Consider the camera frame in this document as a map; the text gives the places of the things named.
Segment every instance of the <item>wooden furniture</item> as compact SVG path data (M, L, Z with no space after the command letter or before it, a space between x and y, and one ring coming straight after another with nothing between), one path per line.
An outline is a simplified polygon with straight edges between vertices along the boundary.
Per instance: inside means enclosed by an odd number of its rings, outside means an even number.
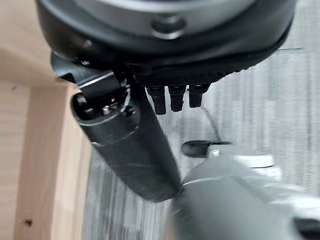
M34 0L0 3L0 239L80 240L91 148Z

